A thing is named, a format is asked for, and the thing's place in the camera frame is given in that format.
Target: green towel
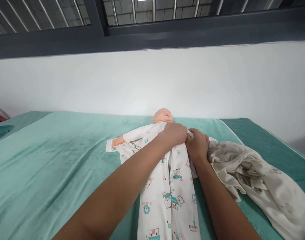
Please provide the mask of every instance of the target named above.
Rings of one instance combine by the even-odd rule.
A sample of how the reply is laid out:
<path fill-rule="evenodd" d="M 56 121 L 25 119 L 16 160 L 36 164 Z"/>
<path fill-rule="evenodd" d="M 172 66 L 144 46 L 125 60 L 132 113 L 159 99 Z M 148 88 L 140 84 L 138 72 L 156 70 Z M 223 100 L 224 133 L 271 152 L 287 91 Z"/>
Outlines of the green towel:
<path fill-rule="evenodd" d="M 175 121 L 239 143 L 220 120 Z M 144 116 L 55 112 L 0 140 L 0 240 L 51 239 L 120 165 L 119 153 L 105 152 L 107 140 L 151 123 Z M 215 239 L 198 179 L 194 185 L 201 237 Z M 282 239 L 247 196 L 239 206 L 263 239 Z M 138 210 L 139 198 L 111 239 L 136 239 Z"/>

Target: mattress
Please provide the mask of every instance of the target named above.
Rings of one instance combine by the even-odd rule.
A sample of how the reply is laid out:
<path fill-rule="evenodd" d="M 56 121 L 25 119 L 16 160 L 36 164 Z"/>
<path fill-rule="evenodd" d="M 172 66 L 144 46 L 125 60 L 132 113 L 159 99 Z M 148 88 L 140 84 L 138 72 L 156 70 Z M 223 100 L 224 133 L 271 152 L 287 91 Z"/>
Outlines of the mattress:
<path fill-rule="evenodd" d="M 253 148 L 305 192 L 305 158 L 249 119 L 175 121 Z M 105 152 L 107 140 L 151 122 L 145 116 L 30 112 L 0 123 L 14 126 L 0 138 L 0 239 L 51 239 L 120 165 L 118 153 Z M 216 239 L 198 179 L 194 185 L 201 237 Z M 261 209 L 241 198 L 238 205 L 262 239 L 282 239 Z M 138 211 L 139 197 L 111 239 L 136 239 Z"/>

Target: window frame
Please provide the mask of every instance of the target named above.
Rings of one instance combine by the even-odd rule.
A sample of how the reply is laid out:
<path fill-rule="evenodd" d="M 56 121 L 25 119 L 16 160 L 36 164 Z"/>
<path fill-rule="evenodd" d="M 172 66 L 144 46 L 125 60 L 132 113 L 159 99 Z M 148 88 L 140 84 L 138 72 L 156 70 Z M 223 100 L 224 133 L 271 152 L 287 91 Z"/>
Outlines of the window frame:
<path fill-rule="evenodd" d="M 108 26 L 85 0 L 91 26 L 0 35 L 0 59 L 305 40 L 305 7 Z"/>

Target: window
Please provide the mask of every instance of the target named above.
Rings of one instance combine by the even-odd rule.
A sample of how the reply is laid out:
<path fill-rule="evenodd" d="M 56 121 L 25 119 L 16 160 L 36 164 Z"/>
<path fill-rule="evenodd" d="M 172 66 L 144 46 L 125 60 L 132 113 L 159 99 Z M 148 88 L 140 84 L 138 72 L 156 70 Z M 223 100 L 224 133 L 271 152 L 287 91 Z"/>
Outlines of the window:
<path fill-rule="evenodd" d="M 90 24 L 83 1 L 0 0 L 0 34 Z"/>
<path fill-rule="evenodd" d="M 305 0 L 0 0 L 0 58 L 305 40 Z"/>

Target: sleeve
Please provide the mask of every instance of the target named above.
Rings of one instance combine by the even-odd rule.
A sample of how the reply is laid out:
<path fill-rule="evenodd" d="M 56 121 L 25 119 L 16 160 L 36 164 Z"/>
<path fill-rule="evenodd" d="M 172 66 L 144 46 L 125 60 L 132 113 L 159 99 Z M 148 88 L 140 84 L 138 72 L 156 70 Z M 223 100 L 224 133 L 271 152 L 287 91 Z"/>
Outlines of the sleeve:
<path fill-rule="evenodd" d="M 134 129 L 130 132 L 127 132 L 122 135 L 123 139 L 126 142 L 132 142 L 132 141 L 138 140 L 140 138 L 143 138 L 143 136 L 151 129 L 152 125 L 153 124 L 142 126 L 140 128 Z"/>

